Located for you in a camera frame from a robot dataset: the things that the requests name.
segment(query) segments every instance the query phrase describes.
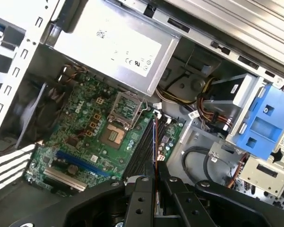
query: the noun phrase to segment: pci express slot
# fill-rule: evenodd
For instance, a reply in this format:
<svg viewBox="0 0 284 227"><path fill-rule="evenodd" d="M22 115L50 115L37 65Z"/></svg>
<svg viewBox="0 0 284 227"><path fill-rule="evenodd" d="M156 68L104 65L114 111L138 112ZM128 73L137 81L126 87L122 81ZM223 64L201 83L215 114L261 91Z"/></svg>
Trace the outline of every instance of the pci express slot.
<svg viewBox="0 0 284 227"><path fill-rule="evenodd" d="M97 167L77 158L77 157L66 154L62 150L57 151L56 157L61 158L61 159L65 159L68 163L76 165L79 168L88 170L88 171L93 172L95 174L102 175L102 176L109 176L109 173L106 173L106 172L102 171L101 169L99 169L99 168L97 168Z"/></svg>
<svg viewBox="0 0 284 227"><path fill-rule="evenodd" d="M166 130L166 119L163 116L158 123L158 141L161 141ZM127 164L123 179L135 175L143 175L145 162L153 157L153 122L150 121L138 143L129 163Z"/></svg>
<svg viewBox="0 0 284 227"><path fill-rule="evenodd" d="M67 184L68 186L70 187L73 187L75 189L77 189L78 191L81 191L83 192L86 187L87 187L87 184L83 183L83 182L80 182L64 173L61 173L60 171L58 170L55 170L54 168L52 167L47 167L45 170L44 170L44 174L46 176L48 176L49 178L52 178L56 181L59 181L59 182L62 182L64 184Z"/></svg>

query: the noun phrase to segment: ce marking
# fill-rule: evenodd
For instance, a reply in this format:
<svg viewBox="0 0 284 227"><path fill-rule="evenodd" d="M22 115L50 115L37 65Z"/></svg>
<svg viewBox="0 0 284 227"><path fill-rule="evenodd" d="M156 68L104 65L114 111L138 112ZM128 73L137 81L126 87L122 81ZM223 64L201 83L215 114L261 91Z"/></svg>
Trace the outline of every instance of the ce marking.
<svg viewBox="0 0 284 227"><path fill-rule="evenodd" d="M125 59L125 62L128 63L129 65L131 65L132 60L130 60L129 58L126 58L126 59Z"/></svg>

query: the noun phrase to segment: motherboard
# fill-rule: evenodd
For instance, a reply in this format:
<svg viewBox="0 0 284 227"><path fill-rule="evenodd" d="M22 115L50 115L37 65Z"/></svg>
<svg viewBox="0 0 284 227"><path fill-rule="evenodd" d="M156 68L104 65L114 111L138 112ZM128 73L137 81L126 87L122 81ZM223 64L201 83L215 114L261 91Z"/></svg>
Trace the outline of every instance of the motherboard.
<svg viewBox="0 0 284 227"><path fill-rule="evenodd" d="M184 121L85 73L76 80L54 132L33 154L25 173L30 184L69 196L108 179L142 174L144 162L153 155L152 125L157 113L157 159L168 160Z"/></svg>

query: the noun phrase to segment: green circuit board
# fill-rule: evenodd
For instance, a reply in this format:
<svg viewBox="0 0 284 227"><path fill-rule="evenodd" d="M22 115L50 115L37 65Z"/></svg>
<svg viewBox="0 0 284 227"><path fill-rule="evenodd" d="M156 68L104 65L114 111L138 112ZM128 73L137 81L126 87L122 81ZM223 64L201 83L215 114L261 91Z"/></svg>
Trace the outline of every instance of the green circuit board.
<svg viewBox="0 0 284 227"><path fill-rule="evenodd" d="M29 182L48 190L52 187L43 182L46 177L44 170L52 165L59 152L79 159L96 170L79 167L75 175L70 175L67 168L54 167L86 183L88 187L110 178L121 179L147 125L153 120L151 108L147 110L146 102L140 100L140 116L131 130L124 129L120 122L109 122L109 113L120 91L85 74L80 75L80 81L74 87L53 134L43 146L37 148L25 173ZM115 113L132 120L138 102L122 96L114 109ZM162 142L164 146L160 146L162 160L167 160L172 153L182 125L174 121L166 128L165 142Z"/></svg>

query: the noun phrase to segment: screw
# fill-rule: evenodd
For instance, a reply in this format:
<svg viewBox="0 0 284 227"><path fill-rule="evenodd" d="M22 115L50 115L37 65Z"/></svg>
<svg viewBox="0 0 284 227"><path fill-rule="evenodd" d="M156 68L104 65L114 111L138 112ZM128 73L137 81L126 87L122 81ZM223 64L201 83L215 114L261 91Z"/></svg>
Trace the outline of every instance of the screw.
<svg viewBox="0 0 284 227"><path fill-rule="evenodd" d="M120 184L119 182L113 182L112 186L115 187L115 186L118 186L119 184Z"/></svg>
<svg viewBox="0 0 284 227"><path fill-rule="evenodd" d="M205 187L205 188L210 186L210 184L208 182L202 182L202 183L200 183L200 185Z"/></svg>
<svg viewBox="0 0 284 227"><path fill-rule="evenodd" d="M175 177L170 177L170 178L169 178L169 181L171 181L171 182L176 182L176 181L178 181L178 179L175 178Z"/></svg>
<svg viewBox="0 0 284 227"><path fill-rule="evenodd" d="M20 227L34 227L33 223L26 223L21 225Z"/></svg>
<svg viewBox="0 0 284 227"><path fill-rule="evenodd" d="M119 223L116 224L114 227L123 227L123 222L119 222Z"/></svg>

